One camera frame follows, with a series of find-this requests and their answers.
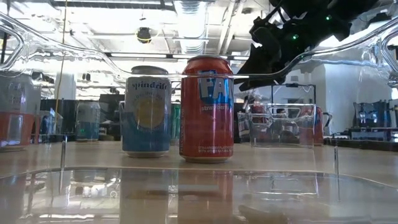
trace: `fanta logo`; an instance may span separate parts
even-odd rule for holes
[[[208,105],[233,107],[233,81],[230,78],[199,78],[200,99]]]
[[[156,88],[156,89],[160,89],[160,90],[165,90],[167,88],[167,84],[166,83],[156,83],[156,82],[152,82],[152,83],[139,82],[139,83],[133,83],[132,87],[135,88],[136,90],[138,88]]]

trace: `ceiling pipe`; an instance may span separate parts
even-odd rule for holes
[[[182,38],[204,39],[206,36],[207,2],[174,1],[179,21],[178,35]],[[205,53],[205,42],[202,40],[180,41],[183,54]]]
[[[236,10],[236,13],[235,13],[235,22],[236,22],[236,18],[242,13],[243,5],[245,2],[246,1],[240,0],[240,2],[238,4],[238,9]],[[229,28],[228,38],[226,39],[225,47],[223,49],[223,54],[226,54],[226,52],[228,51],[228,47],[232,41],[232,37],[235,33],[235,29],[236,29],[236,24],[232,24],[231,28]]]
[[[231,24],[232,13],[234,11],[234,7],[235,7],[235,1],[231,1],[229,3],[228,8],[227,8],[228,11],[226,13],[225,20],[224,20],[224,23],[223,23],[223,29],[221,30],[220,40],[218,41],[217,51],[216,51],[217,55],[219,55],[220,52],[221,52],[221,48],[223,46],[226,33],[228,31],[229,25]]]

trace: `white and blue can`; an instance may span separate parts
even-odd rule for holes
[[[163,156],[170,147],[171,82],[130,77],[121,112],[123,151],[132,157]]]
[[[76,112],[76,141],[97,141],[101,108],[97,101],[79,101]]]

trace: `ceiling light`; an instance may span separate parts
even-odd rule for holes
[[[247,60],[249,57],[247,56],[234,56],[234,60]]]
[[[137,57],[137,58],[166,58],[165,54],[124,54],[112,53],[112,57]]]
[[[190,59],[196,57],[198,55],[173,55],[173,58],[183,58],[183,59]]]

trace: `wooden table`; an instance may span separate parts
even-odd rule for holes
[[[24,151],[0,154],[0,176],[60,167],[61,144],[31,145]],[[222,164],[192,164],[178,154],[178,147],[157,159],[134,159],[121,151],[121,142],[69,142],[67,167],[135,167],[206,170],[296,170],[334,172],[331,146],[315,149],[251,148],[235,144],[234,156]],[[340,174],[353,175],[398,187],[398,153],[339,147]]]

